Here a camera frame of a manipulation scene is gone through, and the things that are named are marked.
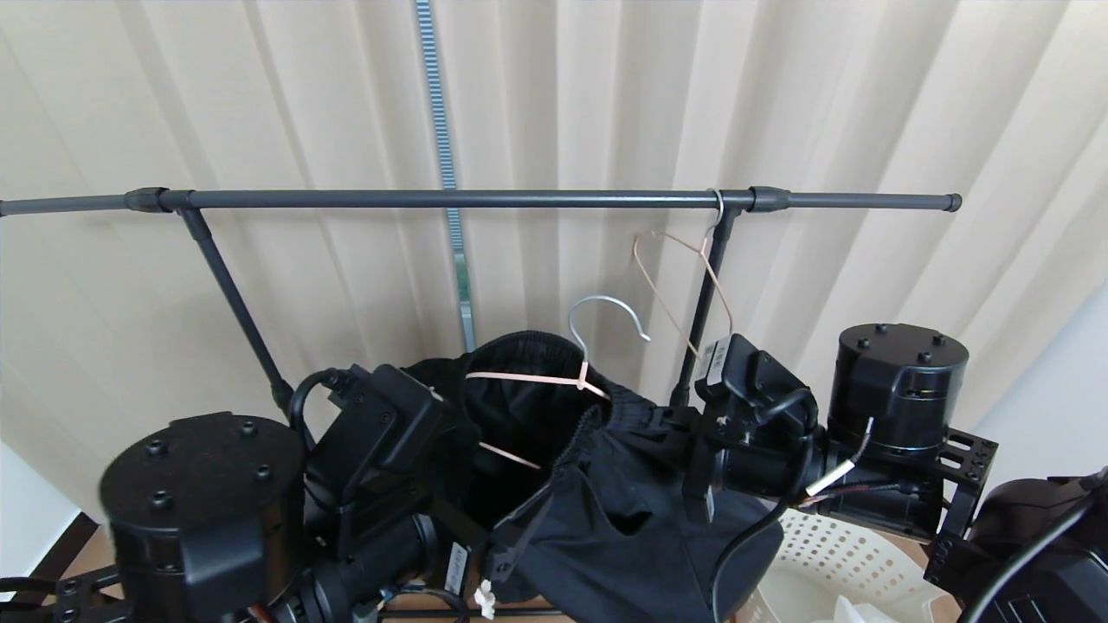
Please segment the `perforated basket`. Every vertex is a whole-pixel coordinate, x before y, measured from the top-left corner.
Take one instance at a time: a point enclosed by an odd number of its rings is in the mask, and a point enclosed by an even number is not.
[[[900,623],[933,623],[931,602],[942,591],[879,533],[842,521],[788,511],[784,541],[741,623],[811,623],[834,617],[839,595],[871,603]]]

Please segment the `empty hanger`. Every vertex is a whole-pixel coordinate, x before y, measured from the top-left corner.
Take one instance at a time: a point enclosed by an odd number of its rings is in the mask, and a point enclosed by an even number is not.
[[[716,200],[719,202],[719,206],[718,206],[719,207],[719,212],[718,212],[718,214],[716,216],[716,222],[712,223],[712,225],[710,227],[708,227],[707,232],[704,233],[704,238],[700,239],[700,247],[699,248],[697,248],[696,246],[694,246],[694,245],[691,245],[691,244],[689,244],[689,243],[687,243],[687,242],[678,238],[677,236],[675,236],[675,235],[673,235],[673,234],[670,234],[668,232],[660,232],[659,233],[659,232],[650,231],[648,233],[656,241],[660,241],[660,239],[664,239],[664,238],[669,238],[669,239],[671,239],[671,241],[680,244],[685,248],[688,248],[688,249],[693,251],[698,256],[700,256],[700,261],[704,262],[704,267],[705,267],[705,269],[707,269],[708,276],[711,278],[712,285],[716,287],[716,292],[719,294],[719,299],[724,303],[724,309],[727,310],[727,335],[731,335],[731,334],[735,333],[735,314],[731,313],[731,306],[727,304],[727,296],[724,294],[724,288],[719,285],[719,277],[716,275],[716,270],[712,269],[711,263],[708,262],[708,255],[707,255],[707,252],[706,252],[706,249],[708,248],[708,236],[711,234],[711,231],[716,228],[716,225],[719,225],[719,222],[722,221],[722,218],[724,218],[724,195],[722,195],[722,193],[720,193],[719,191],[717,191],[715,188],[709,188],[709,190],[712,193],[716,194]],[[635,243],[630,247],[632,256],[635,257],[635,264],[638,265],[638,269],[643,273],[643,277],[646,278],[646,283],[650,284],[650,289],[654,290],[654,296],[655,296],[655,298],[658,299],[658,304],[661,305],[661,309],[666,313],[666,316],[669,317],[669,321],[674,324],[674,327],[676,327],[679,333],[685,334],[685,344],[687,344],[688,347],[689,347],[689,350],[693,351],[693,356],[699,358],[700,357],[700,353],[697,350],[697,348],[695,346],[693,346],[693,340],[689,338],[689,335],[684,329],[681,329],[680,324],[677,321],[677,317],[674,316],[674,313],[670,312],[669,306],[666,305],[665,299],[661,298],[661,293],[658,292],[658,287],[654,284],[654,279],[652,279],[649,273],[647,273],[646,266],[643,266],[643,261],[638,256],[638,241],[644,235],[646,235],[646,234],[638,234],[638,235],[636,235],[635,236]]]
[[[586,296],[585,298],[582,298],[581,300],[575,303],[573,307],[570,308],[570,315],[567,317],[567,321],[570,324],[570,333],[573,334],[573,338],[577,340],[577,346],[581,347],[581,353],[582,353],[581,372],[577,375],[577,378],[550,377],[543,375],[521,375],[514,372],[470,372],[465,375],[465,378],[466,379],[491,378],[500,380],[522,380],[530,382],[543,382],[548,385],[572,385],[579,390],[587,389],[588,391],[592,391],[593,394],[606,400],[611,400],[611,397],[607,394],[605,394],[603,389],[596,387],[595,385],[588,382],[585,379],[585,377],[588,375],[588,345],[585,344],[585,340],[581,337],[581,334],[577,331],[577,327],[574,326],[573,324],[573,317],[577,313],[577,308],[579,308],[583,304],[588,303],[591,300],[603,300],[606,303],[618,305],[620,308],[626,310],[627,314],[630,315],[632,320],[635,321],[635,328],[638,330],[638,337],[643,338],[645,341],[650,341],[650,336],[646,335],[646,333],[643,330],[643,324],[639,323],[638,320],[638,314],[636,314],[635,310],[630,308],[630,305],[627,305],[623,300],[619,300],[618,298],[605,294]]]

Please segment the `garment rack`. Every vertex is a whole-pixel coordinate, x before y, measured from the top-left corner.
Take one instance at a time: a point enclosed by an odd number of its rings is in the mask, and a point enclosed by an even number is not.
[[[212,237],[212,231],[201,213],[202,210],[268,207],[720,210],[719,224],[715,227],[711,248],[708,252],[708,263],[718,275],[735,218],[743,212],[777,212],[789,207],[955,212],[961,206],[962,197],[957,194],[792,193],[770,186],[719,191],[718,194],[715,191],[174,191],[147,187],[119,195],[0,201],[0,217],[113,210],[178,214],[199,246],[212,275],[261,365],[274,401],[281,412],[287,412],[293,388],[280,376],[277,364]],[[694,347],[700,346],[714,293],[710,274],[705,270],[689,328],[689,341]],[[688,404],[688,385],[694,365],[693,353],[686,350],[677,385],[669,397],[671,406]]]

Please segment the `bolt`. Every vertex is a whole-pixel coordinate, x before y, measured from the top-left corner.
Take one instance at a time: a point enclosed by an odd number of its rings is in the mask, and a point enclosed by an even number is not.
[[[168,451],[165,443],[161,439],[151,439],[150,443],[146,445],[146,453],[151,457],[162,457]]]
[[[168,491],[154,491],[154,494],[150,497],[150,508],[153,510],[164,511],[173,507],[173,496]]]

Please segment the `robotic arm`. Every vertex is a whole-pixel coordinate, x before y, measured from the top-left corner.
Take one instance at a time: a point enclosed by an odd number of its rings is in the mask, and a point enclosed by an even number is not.
[[[685,471],[690,519],[710,522],[721,489],[779,501],[725,556],[796,507],[927,542],[925,579],[965,604],[963,621],[1108,621],[1108,471],[1002,484],[974,519],[997,445],[948,427],[968,357],[956,340],[910,325],[843,331],[827,428],[807,387],[742,336],[708,353],[702,413],[671,408],[648,433],[617,435]],[[460,510],[479,431],[391,366],[314,375],[293,404],[316,384],[341,408],[319,443],[302,418],[223,412],[121,453],[100,492],[117,564],[3,623],[353,623],[398,592],[463,610],[471,555],[482,576],[510,572],[533,505],[495,527]],[[425,585],[408,583],[418,575]],[[125,601],[100,595],[114,583]]]

